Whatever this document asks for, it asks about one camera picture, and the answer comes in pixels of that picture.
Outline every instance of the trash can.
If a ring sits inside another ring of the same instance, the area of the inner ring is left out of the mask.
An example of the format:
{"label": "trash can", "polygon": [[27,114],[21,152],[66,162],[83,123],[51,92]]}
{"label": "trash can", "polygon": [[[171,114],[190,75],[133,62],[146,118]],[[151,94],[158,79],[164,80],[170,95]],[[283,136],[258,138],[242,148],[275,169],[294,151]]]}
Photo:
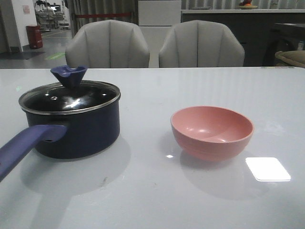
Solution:
{"label": "trash can", "polygon": [[40,32],[40,25],[28,25],[26,26],[29,45],[31,49],[42,48],[42,38]]}

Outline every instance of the table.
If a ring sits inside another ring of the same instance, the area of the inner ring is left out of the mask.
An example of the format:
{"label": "table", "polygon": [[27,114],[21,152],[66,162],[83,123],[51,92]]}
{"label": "table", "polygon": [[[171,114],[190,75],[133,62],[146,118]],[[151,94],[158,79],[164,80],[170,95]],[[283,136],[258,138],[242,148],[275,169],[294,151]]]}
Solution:
{"label": "table", "polygon": [[[89,69],[84,79],[121,89],[119,138],[77,160],[32,150],[0,183],[1,229],[304,227],[305,69]],[[55,81],[48,69],[0,70],[1,146],[27,127],[18,98]],[[170,117],[193,105],[249,117],[249,145],[220,163],[183,152]],[[257,181],[248,157],[277,158],[291,180]]]}

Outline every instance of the pot lid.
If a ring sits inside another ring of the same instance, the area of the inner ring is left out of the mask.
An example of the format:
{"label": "pot lid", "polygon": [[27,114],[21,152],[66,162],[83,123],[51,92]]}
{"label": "pot lid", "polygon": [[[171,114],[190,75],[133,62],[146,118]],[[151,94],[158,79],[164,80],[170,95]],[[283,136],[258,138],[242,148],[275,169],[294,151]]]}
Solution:
{"label": "pot lid", "polygon": [[71,115],[102,108],[120,96],[120,89],[113,84],[83,80],[75,89],[61,83],[34,88],[20,97],[19,104],[33,114]]}

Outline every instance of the chair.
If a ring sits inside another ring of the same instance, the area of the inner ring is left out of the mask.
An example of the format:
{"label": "chair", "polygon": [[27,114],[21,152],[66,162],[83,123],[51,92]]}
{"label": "chair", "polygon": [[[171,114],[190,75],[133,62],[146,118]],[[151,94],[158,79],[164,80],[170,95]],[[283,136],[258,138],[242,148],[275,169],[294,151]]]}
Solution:
{"label": "chair", "polygon": [[65,54],[73,68],[147,68],[150,55],[139,26],[116,20],[85,24]]}
{"label": "chair", "polygon": [[241,67],[244,49],[231,30],[210,21],[188,21],[172,26],[159,52],[161,68]]}

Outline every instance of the lid rim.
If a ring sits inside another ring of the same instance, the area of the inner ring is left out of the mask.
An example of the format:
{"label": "lid rim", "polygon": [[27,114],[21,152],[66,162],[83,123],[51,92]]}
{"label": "lid rim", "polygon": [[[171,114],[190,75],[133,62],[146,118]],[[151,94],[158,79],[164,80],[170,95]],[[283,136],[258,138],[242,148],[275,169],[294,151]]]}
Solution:
{"label": "lid rim", "polygon": [[100,108],[103,108],[103,107],[106,107],[114,102],[116,102],[117,100],[120,99],[121,97],[121,92],[120,92],[120,89],[115,86],[114,84],[111,84],[111,83],[106,83],[106,82],[101,82],[101,81],[91,81],[91,80],[83,80],[82,83],[84,84],[105,84],[105,85],[108,85],[108,86],[111,86],[115,92],[116,92],[116,96],[105,102],[105,103],[102,103],[102,104],[99,104],[99,105],[96,105],[96,106],[91,106],[91,107],[86,107],[86,108],[83,108],[83,109],[77,109],[77,110],[69,110],[69,111],[39,111],[39,110],[34,110],[34,109],[30,109],[30,108],[27,108],[26,105],[25,105],[25,97],[29,94],[29,93],[32,93],[32,92],[39,92],[39,90],[42,90],[42,89],[45,89],[45,88],[56,88],[56,87],[62,87],[62,85],[60,83],[51,83],[51,84],[47,84],[47,85],[43,85],[43,86],[40,86],[40,87],[36,87],[34,89],[31,89],[27,92],[25,92],[18,100],[19,102],[19,105],[21,106],[21,109],[25,112],[28,112],[28,113],[31,113],[31,114],[36,114],[36,115],[74,115],[74,114],[81,114],[81,113],[85,113],[85,112],[89,112],[89,111],[94,111],[94,110],[97,110],[97,109],[100,109]]}

